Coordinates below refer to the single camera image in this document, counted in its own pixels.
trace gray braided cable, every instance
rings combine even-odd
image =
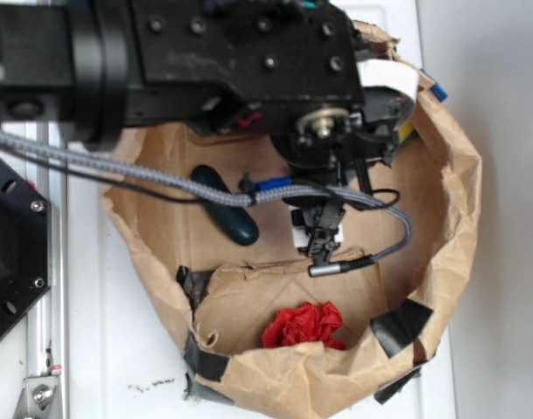
[[[105,157],[85,155],[71,150],[52,147],[46,144],[29,141],[25,138],[0,131],[0,148],[12,150],[19,154],[35,154],[38,157],[65,162],[67,164],[91,168],[102,172],[114,173],[154,182],[182,189],[207,201],[219,203],[230,207],[248,207],[253,204],[252,198],[247,194],[233,195],[218,189],[210,188],[199,182],[192,181],[167,172],[148,168],[123,161],[115,161]],[[382,206],[384,203],[379,199],[367,195],[361,191],[348,187],[329,187],[345,200],[361,203],[372,208]],[[256,203],[267,203],[283,198],[296,198],[301,196],[327,196],[325,192],[306,185],[289,185],[281,188],[268,189],[256,192]],[[404,247],[412,235],[412,227],[409,217],[405,212],[395,207],[385,208],[385,211],[397,217],[404,224],[404,237],[393,246],[372,255],[373,260],[379,261],[391,253]]]

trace black tape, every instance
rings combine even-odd
[[[214,271],[192,272],[187,266],[179,266],[177,282],[182,286],[193,312],[206,296],[206,287]]]
[[[219,382],[228,367],[229,357],[202,351],[191,333],[185,347],[185,361],[198,375]]]
[[[371,320],[371,329],[388,358],[415,342],[433,310],[407,299],[398,308]]]
[[[225,395],[222,395],[221,393],[218,393],[212,388],[203,386],[202,384],[197,382],[195,379],[194,371],[186,373],[185,378],[187,379],[187,388],[185,388],[185,394],[183,395],[183,398],[185,400],[187,400],[189,397],[199,397],[201,399],[206,399],[210,400],[211,402],[221,404],[227,404],[229,406],[232,406],[234,404],[234,402]]]
[[[421,365],[412,369],[409,373],[402,375],[398,380],[391,381],[381,386],[379,391],[374,394],[374,400],[379,404],[385,404],[397,393],[399,393],[412,378],[421,376]]]

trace metal clamp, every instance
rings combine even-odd
[[[58,376],[30,377],[24,380],[13,419],[58,419],[62,394]]]

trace brown paper bag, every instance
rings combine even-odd
[[[358,25],[379,51],[386,48],[393,59],[400,59],[393,50],[396,39]],[[412,119],[419,136],[395,158],[392,169],[371,169],[374,188],[402,193],[399,206],[412,219],[413,240],[405,250],[363,270],[310,278],[309,261],[293,248],[290,212],[282,202],[249,209],[261,236],[254,245],[241,247],[200,206],[164,203],[116,188],[104,194],[103,206],[128,243],[147,294],[179,349],[185,352],[189,336],[194,336],[199,351],[225,360],[219,376],[198,374],[197,382],[237,406],[273,417],[325,418],[434,356],[474,258],[482,163],[428,90],[432,84],[421,78]],[[126,131],[116,157],[183,176],[207,164],[231,190],[245,171],[254,179],[289,173],[268,137],[195,141],[182,124]],[[165,187],[153,187],[171,194]],[[402,234],[400,225],[382,211],[351,209],[344,232],[337,252],[342,258],[378,251]],[[194,320],[175,280],[180,265],[215,271]],[[406,298],[434,313],[413,344],[389,357],[370,322]],[[341,311],[344,326],[335,337],[348,345],[347,351],[318,342],[261,349],[260,335],[277,310],[305,301],[331,301]]]

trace black metal bracket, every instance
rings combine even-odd
[[[0,341],[49,290],[49,203],[0,159]]]

